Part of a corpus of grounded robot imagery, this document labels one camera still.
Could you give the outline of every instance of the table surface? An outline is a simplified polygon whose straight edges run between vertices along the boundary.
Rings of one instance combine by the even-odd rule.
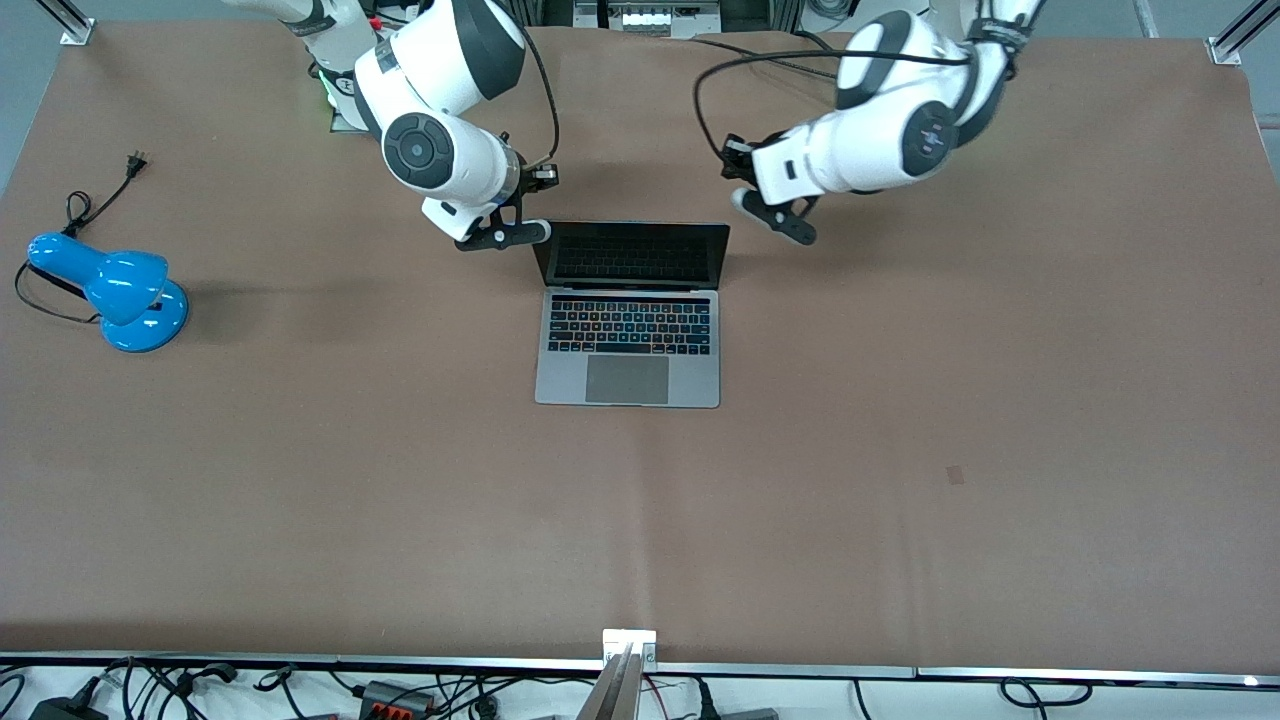
[[[129,356],[0,297],[0,644],[1280,671],[1280,193],[1236,68],[1037,41],[938,177],[730,206],[692,119],[731,54],[538,28],[556,219],[727,222],[723,405],[532,401],[531,252],[461,254],[274,23],[115,23],[63,54],[0,260],[86,233],[191,295]],[[776,33],[758,50],[804,47]],[[726,73],[713,133],[829,108]],[[470,119],[549,142],[532,67]]]

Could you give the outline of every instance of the laptop screen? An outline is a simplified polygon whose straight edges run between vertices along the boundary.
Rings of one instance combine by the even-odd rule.
[[[716,290],[728,225],[677,223],[552,223],[534,246],[550,286]]]

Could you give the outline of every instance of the blue desk lamp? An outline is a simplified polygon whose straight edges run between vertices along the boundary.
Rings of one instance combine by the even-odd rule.
[[[150,252],[101,252],[63,233],[36,236],[27,247],[33,268],[81,287],[102,315],[106,342],[147,352],[173,340],[187,322],[187,293],[168,279],[169,263]]]

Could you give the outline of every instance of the metal leg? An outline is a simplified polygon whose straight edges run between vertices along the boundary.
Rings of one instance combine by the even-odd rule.
[[[84,17],[84,13],[70,0],[36,0],[36,4],[52,15],[58,24],[63,26],[65,31],[63,32],[63,45],[88,45],[88,38],[93,35],[93,26],[97,20]]]
[[[604,630],[604,670],[577,720],[635,720],[640,680],[658,664],[657,642],[653,630]]]
[[[1208,38],[1208,54],[1219,65],[1239,65],[1240,50],[1271,20],[1280,17],[1280,0],[1257,0],[1231,20],[1217,37]]]

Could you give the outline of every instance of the gray device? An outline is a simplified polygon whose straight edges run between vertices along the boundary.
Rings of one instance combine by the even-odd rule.
[[[535,400],[719,405],[719,287],[728,225],[552,223]]]

